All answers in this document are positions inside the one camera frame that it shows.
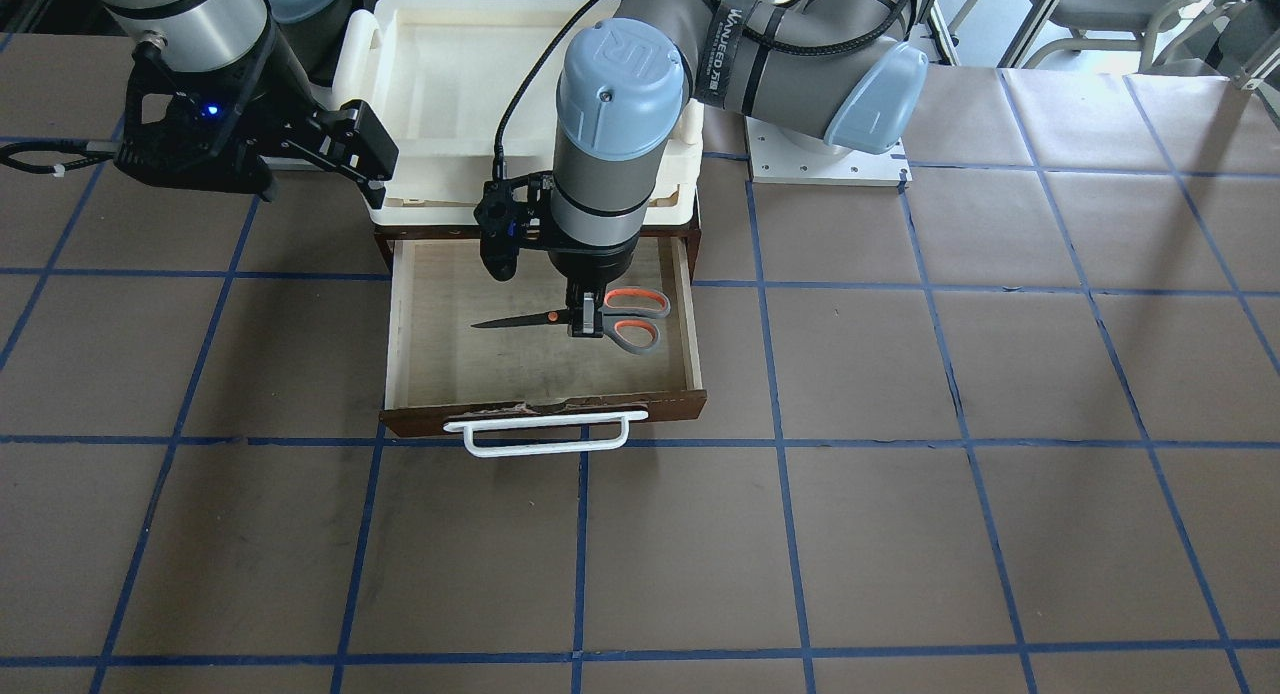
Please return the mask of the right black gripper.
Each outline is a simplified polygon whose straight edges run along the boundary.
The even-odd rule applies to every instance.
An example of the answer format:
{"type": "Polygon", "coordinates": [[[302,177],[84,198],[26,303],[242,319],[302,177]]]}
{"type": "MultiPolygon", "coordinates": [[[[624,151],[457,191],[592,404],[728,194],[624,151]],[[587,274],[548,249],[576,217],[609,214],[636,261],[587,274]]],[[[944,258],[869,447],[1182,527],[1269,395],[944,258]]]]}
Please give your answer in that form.
{"type": "Polygon", "coordinates": [[[269,160],[297,160],[355,182],[381,207],[399,149],[370,102],[319,109],[284,35],[260,35],[216,70],[173,70],[160,35],[132,52],[123,137],[113,163],[143,184],[182,191],[276,193],[269,160]]]}

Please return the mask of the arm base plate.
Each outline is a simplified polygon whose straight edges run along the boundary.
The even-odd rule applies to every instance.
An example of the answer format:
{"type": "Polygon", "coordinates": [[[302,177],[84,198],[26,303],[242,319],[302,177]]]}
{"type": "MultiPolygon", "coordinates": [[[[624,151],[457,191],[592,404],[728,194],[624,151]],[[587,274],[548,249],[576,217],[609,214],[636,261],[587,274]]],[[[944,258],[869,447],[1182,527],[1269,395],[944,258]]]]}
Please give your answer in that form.
{"type": "Polygon", "coordinates": [[[888,152],[861,152],[823,143],[746,117],[748,152],[755,181],[773,184],[908,184],[913,181],[901,142],[888,152]]]}

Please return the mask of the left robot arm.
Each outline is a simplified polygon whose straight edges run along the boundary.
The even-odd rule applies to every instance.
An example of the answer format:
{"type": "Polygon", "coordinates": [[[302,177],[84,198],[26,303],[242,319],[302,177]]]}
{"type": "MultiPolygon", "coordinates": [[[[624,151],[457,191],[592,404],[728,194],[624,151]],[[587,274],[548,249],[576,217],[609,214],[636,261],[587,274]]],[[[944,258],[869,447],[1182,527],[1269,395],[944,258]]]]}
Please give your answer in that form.
{"type": "Polygon", "coordinates": [[[474,216],[480,257],[509,280],[522,248],[566,280],[573,337],[602,337],[605,292],[628,269],[660,157],[690,101],[820,143],[892,149],[925,82],[909,42],[933,0],[621,0],[567,38],[549,172],[506,175],[500,143],[474,216]]]}

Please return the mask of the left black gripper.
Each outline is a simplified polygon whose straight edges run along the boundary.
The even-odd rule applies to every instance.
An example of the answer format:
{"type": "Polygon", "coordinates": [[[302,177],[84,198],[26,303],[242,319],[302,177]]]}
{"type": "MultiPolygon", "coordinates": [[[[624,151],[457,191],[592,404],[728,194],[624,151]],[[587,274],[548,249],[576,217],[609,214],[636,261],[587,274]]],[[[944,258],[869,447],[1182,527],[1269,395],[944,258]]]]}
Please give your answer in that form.
{"type": "Polygon", "coordinates": [[[486,182],[474,210],[481,230],[481,262],[495,280],[509,280],[516,274],[522,248],[547,252],[557,271],[570,280],[570,335],[600,338],[600,287],[622,277],[640,234],[635,232],[609,246],[589,245],[556,222],[557,195],[550,173],[486,182]]]}

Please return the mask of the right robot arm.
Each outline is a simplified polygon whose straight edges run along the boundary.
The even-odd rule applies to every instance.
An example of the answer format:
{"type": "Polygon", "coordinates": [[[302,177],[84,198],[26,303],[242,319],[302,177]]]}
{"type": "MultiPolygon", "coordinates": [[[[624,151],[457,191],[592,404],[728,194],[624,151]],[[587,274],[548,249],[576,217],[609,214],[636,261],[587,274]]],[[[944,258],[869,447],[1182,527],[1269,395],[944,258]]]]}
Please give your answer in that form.
{"type": "Polygon", "coordinates": [[[369,102],[317,101],[266,0],[99,1],[136,42],[114,156],[125,175],[270,201],[269,157],[296,157],[383,206],[397,143],[369,102]]]}

